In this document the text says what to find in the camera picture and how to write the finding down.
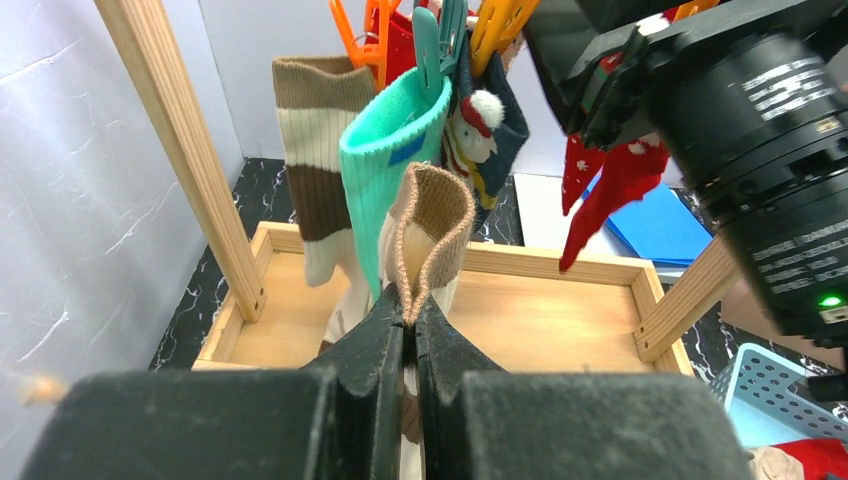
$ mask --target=blue folder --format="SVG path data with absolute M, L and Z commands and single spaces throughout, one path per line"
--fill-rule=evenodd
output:
M 600 174 L 583 193 L 585 199 Z M 688 267 L 712 239 L 710 233 L 661 183 L 641 202 L 625 205 L 613 213 L 606 226 L 637 256 L 661 266 Z

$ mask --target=laundry basket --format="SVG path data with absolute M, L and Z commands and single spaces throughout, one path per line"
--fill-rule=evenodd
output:
M 848 423 L 799 396 L 804 367 L 752 343 L 710 382 L 745 448 L 808 438 L 848 442 Z

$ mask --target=teal sock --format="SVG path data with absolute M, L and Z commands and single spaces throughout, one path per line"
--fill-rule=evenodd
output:
M 413 68 L 377 94 L 339 140 L 339 167 L 356 255 L 372 298 L 380 294 L 380 229 L 397 198 L 406 166 L 439 160 L 453 86 L 444 78 L 438 99 L 429 101 L 418 75 L 418 68 Z

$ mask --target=marble countertop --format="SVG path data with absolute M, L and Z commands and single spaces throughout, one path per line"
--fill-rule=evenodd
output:
M 685 192 L 679 196 L 697 213 L 695 204 L 687 199 Z M 285 164 L 280 160 L 248 159 L 236 182 L 233 197 L 249 237 L 253 236 L 260 221 L 297 221 L 288 194 Z M 494 212 L 473 240 L 523 246 L 515 186 L 511 178 Z M 207 247 L 150 363 L 151 370 L 191 368 L 226 293 L 227 285 L 221 269 Z M 769 348 L 803 365 L 811 373 L 829 370 L 815 360 L 724 324 L 718 305 L 686 332 L 683 342 L 696 375 L 707 382 L 728 365 L 739 346 L 746 342 Z

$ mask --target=wooden board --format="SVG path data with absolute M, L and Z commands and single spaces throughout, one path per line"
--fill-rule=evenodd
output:
M 246 323 L 225 299 L 195 368 L 297 368 L 317 353 L 344 275 L 306 285 L 295 225 L 263 222 L 251 247 L 268 296 L 262 316 Z M 547 250 L 471 244 L 448 320 L 512 372 L 691 374 L 681 345 L 656 363 L 639 358 L 634 332 L 662 296 L 650 262 L 583 256 L 559 275 L 557 260 Z

